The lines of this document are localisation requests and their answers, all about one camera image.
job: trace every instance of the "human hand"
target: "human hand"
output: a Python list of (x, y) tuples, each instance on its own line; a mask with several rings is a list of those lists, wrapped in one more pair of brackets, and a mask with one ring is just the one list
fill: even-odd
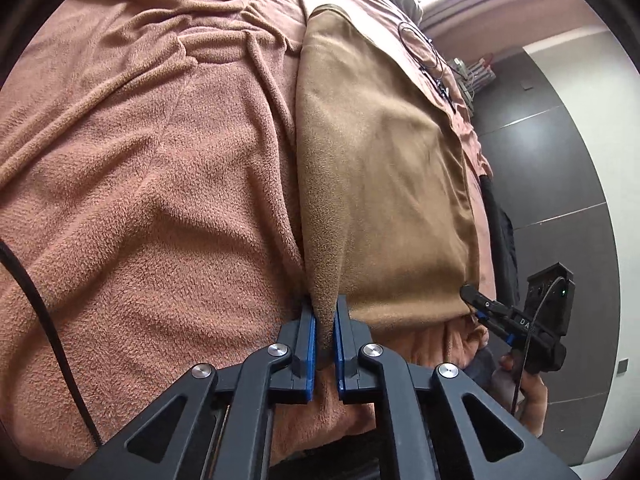
[[(509, 373), (513, 370), (514, 360), (511, 354), (503, 355), (500, 358), (500, 366)], [(525, 396), (520, 423), (535, 436), (540, 436), (545, 424), (548, 397), (545, 383), (543, 383), (540, 374), (531, 375), (523, 370), (520, 389)]]

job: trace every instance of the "folded brown towel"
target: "folded brown towel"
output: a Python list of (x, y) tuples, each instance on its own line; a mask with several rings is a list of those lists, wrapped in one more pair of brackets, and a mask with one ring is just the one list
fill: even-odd
[[(386, 0), (351, 1), (385, 27), (402, 19)], [(368, 47), (367, 62), (378, 59), (401, 92), (388, 103), (374, 94), (382, 108), (373, 113), (401, 130), (409, 124), (396, 134), (407, 144), (396, 149), (378, 139), (380, 150), (370, 142), (359, 155), (325, 153), (327, 145), (307, 142), (305, 129), (325, 139), (337, 139), (337, 130), (296, 110), (304, 36), (299, 0), (67, 0), (0, 92), (0, 234), (50, 309), (105, 440), (194, 363), (233, 365), (272, 342), (308, 288), (324, 334), (332, 297), (344, 290), (355, 315), (416, 362), (463, 365), (481, 343), (469, 317), (420, 330), (467, 312), (451, 297), (453, 283), (477, 279), (474, 249), (464, 247), (472, 234), (455, 171), (460, 147), (441, 114), (398, 88), (401, 75)], [(342, 48), (353, 54), (353, 46)], [(358, 114), (355, 101), (369, 97), (351, 99)], [(345, 106), (326, 104), (338, 105), (334, 126), (344, 124)], [(393, 111), (398, 105), (404, 119)], [(311, 100), (305, 108), (313, 109)], [(331, 125), (331, 112), (313, 113)], [(354, 140), (363, 140), (371, 118), (354, 124)], [(416, 137), (425, 126), (430, 144)], [(342, 171), (322, 182), (305, 170), (312, 148), (318, 168), (335, 171), (332, 160), (351, 157), (379, 189), (359, 189), (368, 180), (355, 167), (353, 186)], [(426, 189), (415, 189), (410, 179), (427, 162), (424, 171), (440, 183), (422, 177), (416, 185)], [(306, 179), (300, 188), (298, 168)], [(337, 187), (347, 194), (339, 200), (326, 192)], [(435, 216), (424, 205), (432, 199)], [(436, 210), (446, 201), (449, 212)], [(301, 203), (304, 244), (311, 243), (304, 257)], [(327, 218), (324, 232), (309, 213)], [(420, 230), (423, 219), (429, 225)], [(433, 240), (427, 227), (446, 236)], [(442, 272), (430, 255), (444, 257)], [(2, 423), (28, 458), (77, 465), (92, 441), (32, 309), (4, 270), (0, 319)], [(403, 331), (381, 330), (394, 327)], [(341, 405), (333, 380), (326, 368), (310, 406), (278, 410), (274, 460), (372, 426), (370, 407)]]

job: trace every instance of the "white wall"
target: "white wall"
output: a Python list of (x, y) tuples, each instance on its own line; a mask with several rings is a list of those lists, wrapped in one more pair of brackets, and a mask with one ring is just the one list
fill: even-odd
[(525, 50), (558, 92), (587, 145), (616, 239), (618, 360), (628, 358), (629, 368), (620, 376), (614, 372), (585, 458), (591, 462), (625, 449), (640, 427), (640, 75), (608, 30), (578, 31)]

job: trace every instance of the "metal bolt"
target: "metal bolt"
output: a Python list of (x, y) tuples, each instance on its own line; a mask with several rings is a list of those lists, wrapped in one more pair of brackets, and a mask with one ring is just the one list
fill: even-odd
[(191, 369), (191, 375), (196, 379), (204, 379), (205, 377), (209, 377), (211, 375), (211, 365), (207, 365), (206, 363), (202, 363), (199, 365), (195, 365)]
[(438, 366), (438, 373), (447, 379), (453, 379), (458, 376), (458, 367), (456, 365), (452, 365), (451, 363), (443, 363)]
[(272, 345), (269, 345), (269, 348), (267, 348), (267, 352), (269, 353), (269, 355), (272, 355), (274, 357), (280, 357), (286, 354), (288, 351), (289, 347), (282, 343), (274, 343)]
[(378, 357), (379, 355), (382, 355), (382, 346), (376, 345), (375, 343), (369, 343), (362, 347), (362, 353), (369, 357)]

